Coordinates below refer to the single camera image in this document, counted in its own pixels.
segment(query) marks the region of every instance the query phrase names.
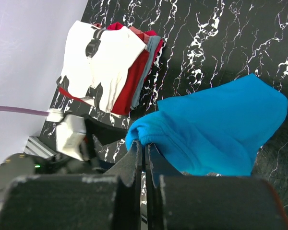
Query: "white wall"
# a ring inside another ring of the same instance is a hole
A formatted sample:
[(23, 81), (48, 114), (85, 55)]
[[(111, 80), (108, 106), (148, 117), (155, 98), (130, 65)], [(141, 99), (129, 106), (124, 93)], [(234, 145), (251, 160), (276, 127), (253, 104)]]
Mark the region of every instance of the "white wall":
[[(0, 0), (0, 105), (46, 111), (69, 28), (87, 0)], [(0, 163), (39, 135), (45, 118), (0, 112)]]

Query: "folded blue shirt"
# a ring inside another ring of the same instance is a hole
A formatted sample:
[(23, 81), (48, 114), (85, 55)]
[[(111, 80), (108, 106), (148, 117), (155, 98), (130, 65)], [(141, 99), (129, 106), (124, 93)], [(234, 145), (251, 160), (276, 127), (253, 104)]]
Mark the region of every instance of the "folded blue shirt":
[(155, 143), (179, 171), (249, 176), (258, 149), (287, 115), (287, 98), (254, 74), (186, 96), (158, 101), (159, 111), (136, 120), (126, 136)]

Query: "black marble countertop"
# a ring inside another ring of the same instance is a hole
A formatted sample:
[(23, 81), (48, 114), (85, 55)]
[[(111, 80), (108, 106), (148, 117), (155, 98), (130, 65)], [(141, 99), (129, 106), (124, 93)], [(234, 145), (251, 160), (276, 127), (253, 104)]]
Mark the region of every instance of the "black marble countertop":
[[(138, 108), (116, 118), (55, 92), (51, 108), (89, 113), (128, 128), (157, 110), (156, 102), (215, 87), (249, 73), (288, 98), (288, 0), (89, 0), (83, 22), (121, 22), (155, 30), (166, 42), (142, 91)], [(55, 145), (55, 125), (44, 124), (40, 139)], [(124, 140), (96, 145), (101, 158), (116, 162)], [(288, 116), (260, 149), (253, 174), (278, 191), (288, 214)]]

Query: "black marble table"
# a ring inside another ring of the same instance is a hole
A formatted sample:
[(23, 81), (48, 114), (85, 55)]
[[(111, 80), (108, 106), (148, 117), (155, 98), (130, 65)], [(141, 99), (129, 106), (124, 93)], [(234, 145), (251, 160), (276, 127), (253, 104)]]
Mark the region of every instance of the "black marble table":
[[(51, 108), (89, 113), (128, 128), (157, 110), (156, 102), (227, 83), (254, 72), (288, 98), (288, 0), (90, 0), (83, 22), (121, 22), (155, 30), (166, 42), (144, 85), (140, 105), (116, 118), (55, 92)], [(40, 139), (55, 148), (55, 125), (44, 124)], [(101, 158), (116, 162), (124, 140), (101, 146)], [(288, 116), (260, 149), (253, 175), (278, 191), (288, 214)]]

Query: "white connector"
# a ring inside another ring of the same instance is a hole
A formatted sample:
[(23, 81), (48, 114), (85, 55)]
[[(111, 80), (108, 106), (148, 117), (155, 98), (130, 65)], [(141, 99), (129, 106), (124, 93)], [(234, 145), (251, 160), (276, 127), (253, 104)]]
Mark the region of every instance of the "white connector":
[(60, 122), (64, 118), (64, 113), (59, 109), (49, 109), (46, 121)]

